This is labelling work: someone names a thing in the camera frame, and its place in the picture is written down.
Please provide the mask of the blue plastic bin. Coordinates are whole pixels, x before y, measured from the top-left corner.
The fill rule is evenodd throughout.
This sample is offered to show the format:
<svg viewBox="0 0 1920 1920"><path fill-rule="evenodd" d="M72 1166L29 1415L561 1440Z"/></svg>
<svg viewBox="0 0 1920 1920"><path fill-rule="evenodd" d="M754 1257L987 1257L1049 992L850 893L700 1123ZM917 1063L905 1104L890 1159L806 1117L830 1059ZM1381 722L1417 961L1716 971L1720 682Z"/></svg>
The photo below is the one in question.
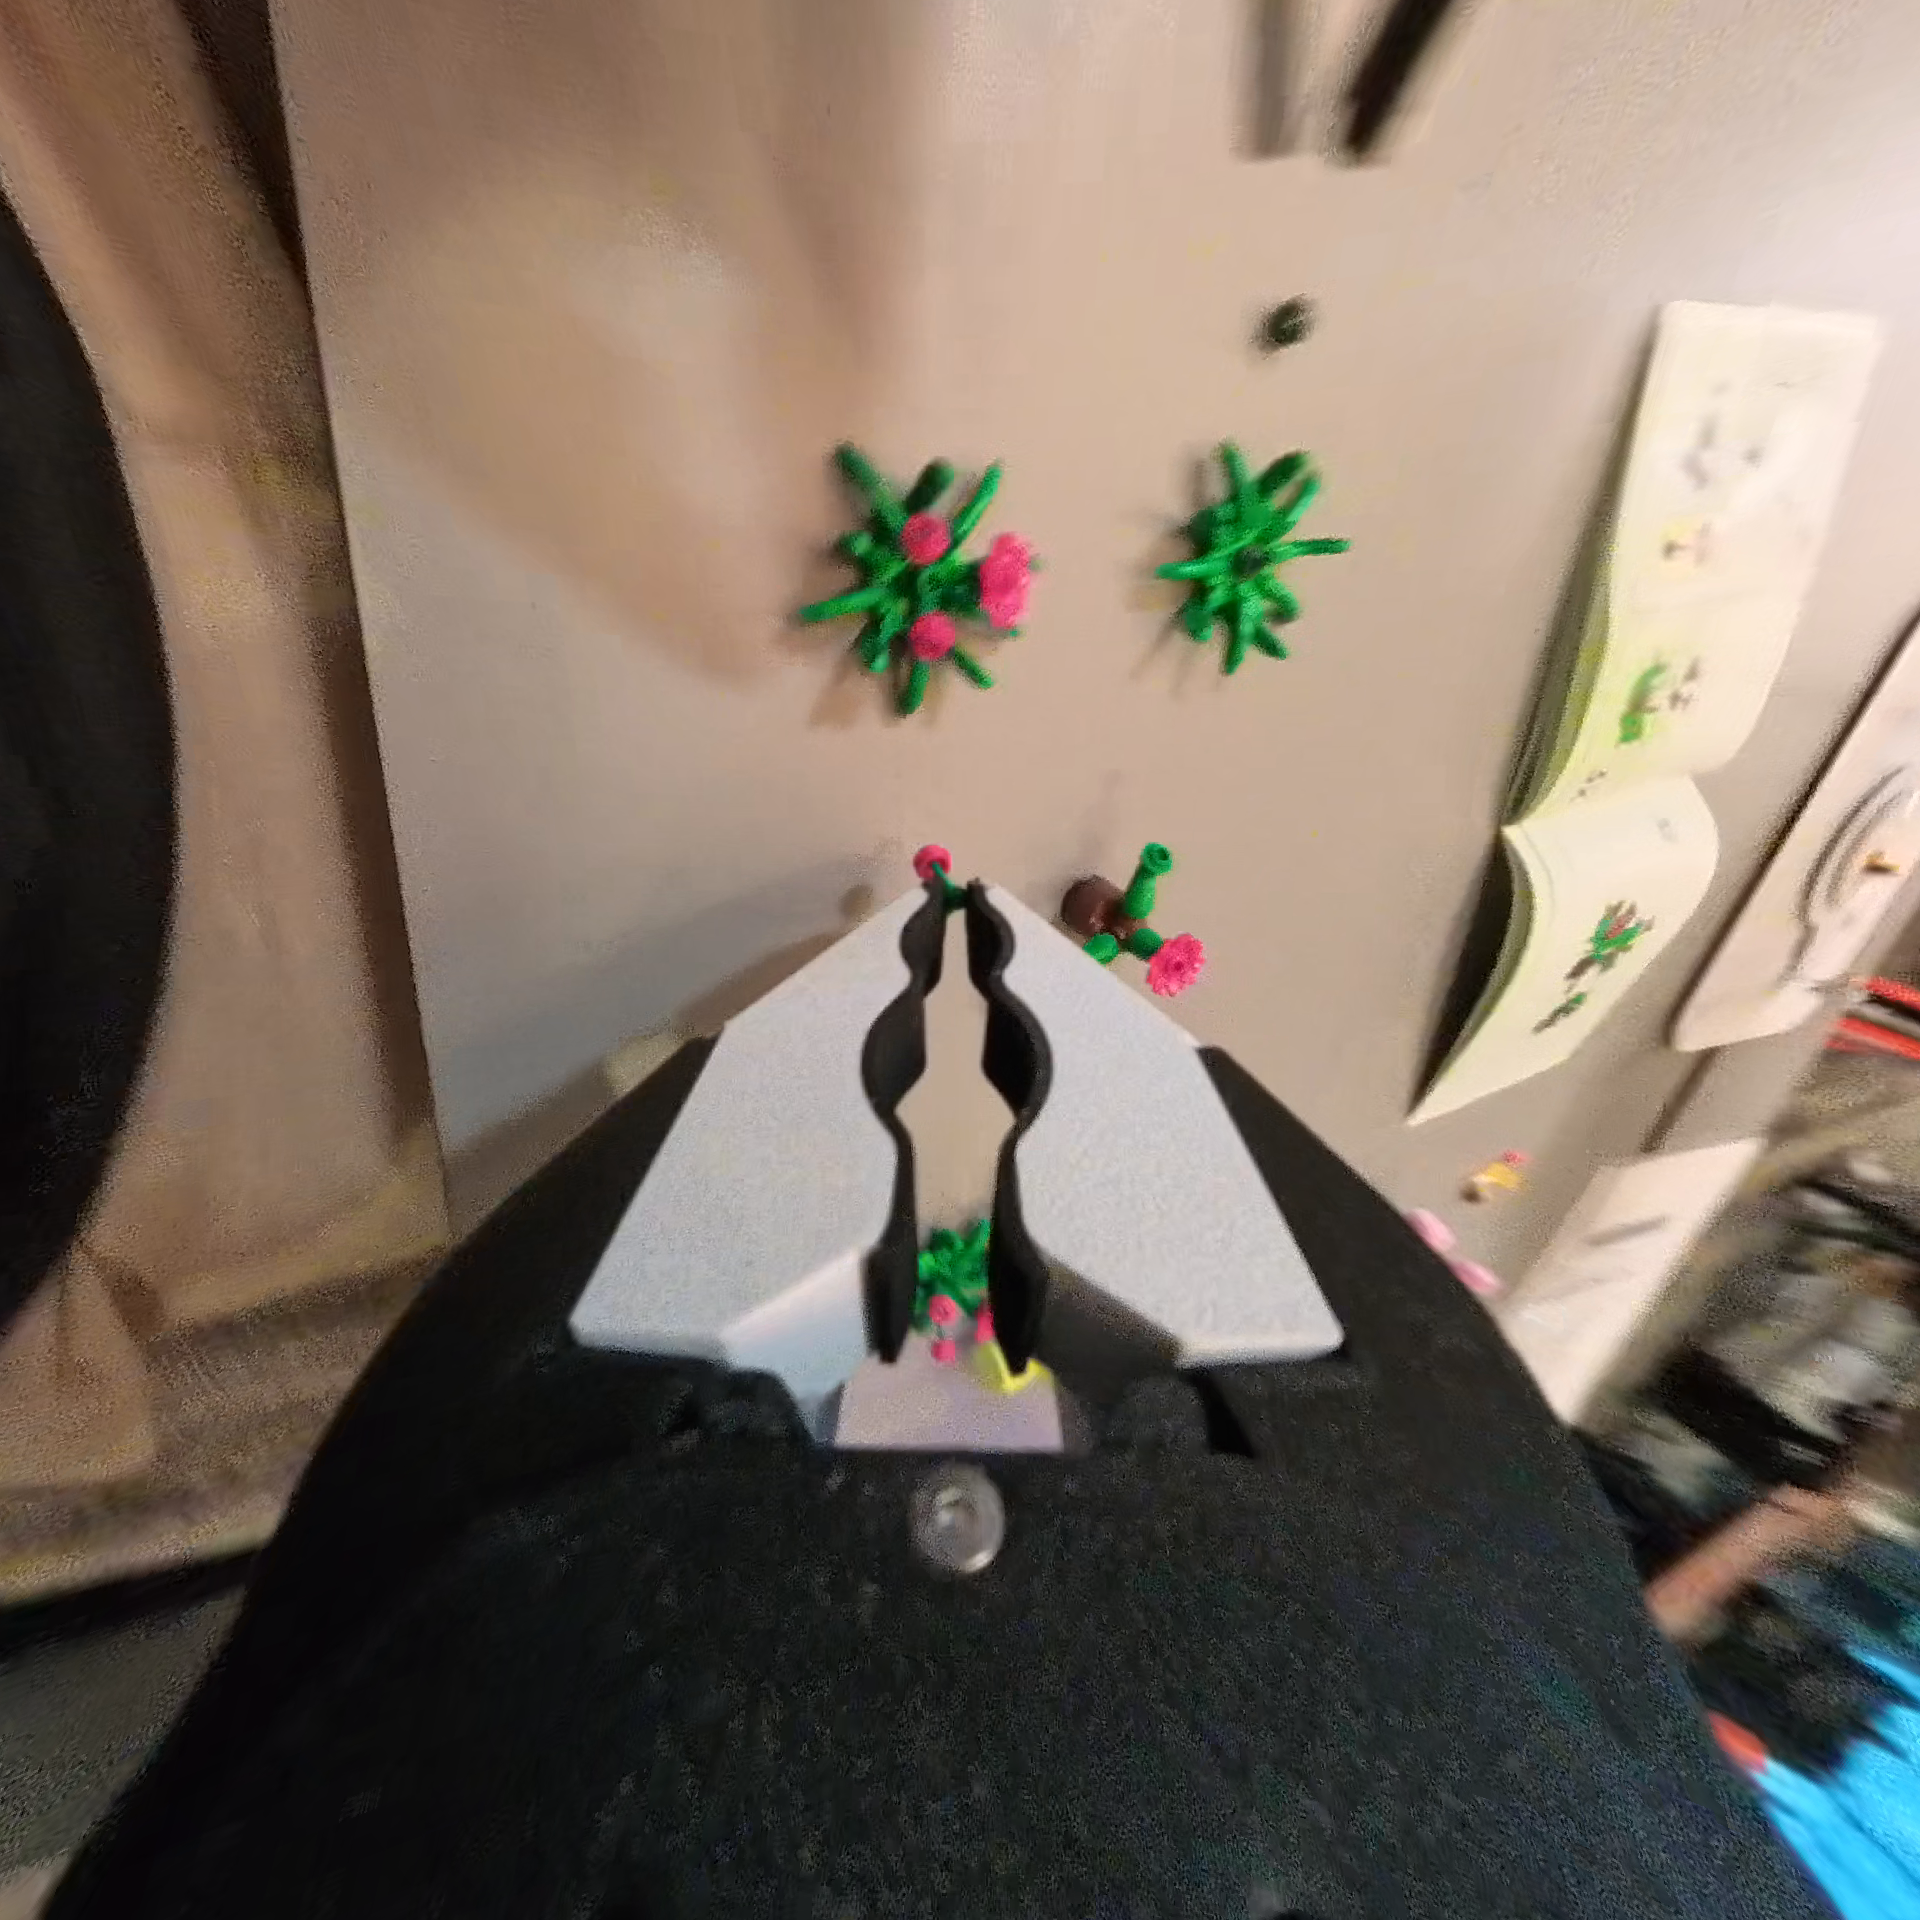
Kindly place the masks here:
<svg viewBox="0 0 1920 1920"><path fill-rule="evenodd" d="M1918 1914L1918 1663L1910 1643L1707 1663L1700 1694L1772 1827L1845 1917Z"/></svg>

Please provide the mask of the green toy plant pink flowers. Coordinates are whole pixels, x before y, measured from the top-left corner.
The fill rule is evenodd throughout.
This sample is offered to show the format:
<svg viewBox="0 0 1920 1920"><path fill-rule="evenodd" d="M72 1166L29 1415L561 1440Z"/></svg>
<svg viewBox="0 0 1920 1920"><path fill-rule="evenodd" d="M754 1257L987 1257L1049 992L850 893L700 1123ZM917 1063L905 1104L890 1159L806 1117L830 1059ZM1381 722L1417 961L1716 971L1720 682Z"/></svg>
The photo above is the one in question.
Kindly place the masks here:
<svg viewBox="0 0 1920 1920"><path fill-rule="evenodd" d="M853 520L833 553L848 587L805 603L805 627L850 627L853 659L892 690L901 715L922 713L938 680L994 690L990 651L1014 642L1042 576L1035 542L994 527L1004 464L960 473L931 459L899 479L853 440L833 448Z"/></svg>
<svg viewBox="0 0 1920 1920"><path fill-rule="evenodd" d="M936 1230L918 1249L909 1326L926 1337L936 1363L960 1361L969 1344L994 1344L990 1248L992 1222L980 1216Z"/></svg>

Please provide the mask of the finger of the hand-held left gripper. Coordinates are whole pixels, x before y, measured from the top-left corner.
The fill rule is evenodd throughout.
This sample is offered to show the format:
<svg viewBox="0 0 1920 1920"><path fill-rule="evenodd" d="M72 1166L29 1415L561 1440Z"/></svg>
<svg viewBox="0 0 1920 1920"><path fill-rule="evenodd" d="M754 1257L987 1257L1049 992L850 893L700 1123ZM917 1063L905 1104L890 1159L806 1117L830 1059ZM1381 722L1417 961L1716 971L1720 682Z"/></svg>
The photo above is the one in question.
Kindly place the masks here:
<svg viewBox="0 0 1920 1920"><path fill-rule="evenodd" d="M1460 57L1458 2L1248 5L1238 150L1392 159L1427 133Z"/></svg>

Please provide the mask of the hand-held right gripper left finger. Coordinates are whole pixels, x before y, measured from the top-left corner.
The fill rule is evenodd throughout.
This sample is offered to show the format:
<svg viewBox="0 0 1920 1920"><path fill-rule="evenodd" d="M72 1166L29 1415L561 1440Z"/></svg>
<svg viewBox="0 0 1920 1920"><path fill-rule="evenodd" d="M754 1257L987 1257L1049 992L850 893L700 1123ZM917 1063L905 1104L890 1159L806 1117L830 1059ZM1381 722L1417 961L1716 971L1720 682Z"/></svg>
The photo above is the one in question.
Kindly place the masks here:
<svg viewBox="0 0 1920 1920"><path fill-rule="evenodd" d="M926 1069L944 881L885 904L709 1045L566 1327L593 1350L779 1379L833 1438L918 1287L901 1104Z"/></svg>

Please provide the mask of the toy cactus pink flower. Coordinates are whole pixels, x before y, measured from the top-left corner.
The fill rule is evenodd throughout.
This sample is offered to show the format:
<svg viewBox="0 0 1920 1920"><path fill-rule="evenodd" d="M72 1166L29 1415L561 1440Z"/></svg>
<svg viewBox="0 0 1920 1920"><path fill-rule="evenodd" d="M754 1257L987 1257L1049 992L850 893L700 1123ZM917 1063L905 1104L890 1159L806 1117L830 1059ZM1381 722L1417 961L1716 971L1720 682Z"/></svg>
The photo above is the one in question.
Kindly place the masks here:
<svg viewBox="0 0 1920 1920"><path fill-rule="evenodd" d="M1189 994L1210 971L1210 949L1190 931L1164 931L1154 922L1161 885L1173 872L1174 855L1147 840L1124 881L1083 875L1062 890L1058 925L1082 952L1112 968L1133 960L1145 986L1161 998Z"/></svg>

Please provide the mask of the open instruction booklet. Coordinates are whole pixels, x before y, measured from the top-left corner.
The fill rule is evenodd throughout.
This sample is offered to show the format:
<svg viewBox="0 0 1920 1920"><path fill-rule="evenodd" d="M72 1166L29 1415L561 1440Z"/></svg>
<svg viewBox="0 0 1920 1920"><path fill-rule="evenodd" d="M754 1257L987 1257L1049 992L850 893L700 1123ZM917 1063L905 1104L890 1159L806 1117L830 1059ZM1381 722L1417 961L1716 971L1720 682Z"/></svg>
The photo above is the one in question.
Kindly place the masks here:
<svg viewBox="0 0 1920 1920"><path fill-rule="evenodd" d="M1408 1123L1573 1057L1706 902L1700 776L1780 675L1884 334L1780 304L1660 310L1505 802L1502 938Z"/></svg>

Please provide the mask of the green leafy toy plant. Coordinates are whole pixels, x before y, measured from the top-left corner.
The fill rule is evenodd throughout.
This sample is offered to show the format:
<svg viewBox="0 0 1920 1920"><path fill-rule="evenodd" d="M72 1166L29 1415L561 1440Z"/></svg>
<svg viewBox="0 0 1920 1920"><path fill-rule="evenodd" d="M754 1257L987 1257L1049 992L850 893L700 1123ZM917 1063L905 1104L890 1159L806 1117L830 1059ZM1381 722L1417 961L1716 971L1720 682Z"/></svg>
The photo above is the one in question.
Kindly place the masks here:
<svg viewBox="0 0 1920 1920"><path fill-rule="evenodd" d="M1251 659L1289 659L1289 632L1305 617L1292 570L1350 553L1349 537L1307 525L1324 485L1307 448L1252 466L1238 442L1218 442L1216 489L1180 525L1181 551L1152 581L1180 594L1174 627L1216 651L1221 679Z"/></svg>

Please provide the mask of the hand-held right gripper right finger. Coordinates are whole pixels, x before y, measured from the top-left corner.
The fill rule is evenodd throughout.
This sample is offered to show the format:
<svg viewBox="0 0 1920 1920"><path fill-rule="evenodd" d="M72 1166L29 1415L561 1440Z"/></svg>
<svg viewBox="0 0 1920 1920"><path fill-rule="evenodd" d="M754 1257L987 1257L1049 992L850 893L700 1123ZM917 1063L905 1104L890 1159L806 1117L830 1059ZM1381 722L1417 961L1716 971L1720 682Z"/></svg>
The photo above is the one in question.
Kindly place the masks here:
<svg viewBox="0 0 1920 1920"><path fill-rule="evenodd" d="M966 888L980 1067L1010 1112L990 1297L1053 1373L1322 1360L1341 1326L1210 1056L994 881Z"/></svg>

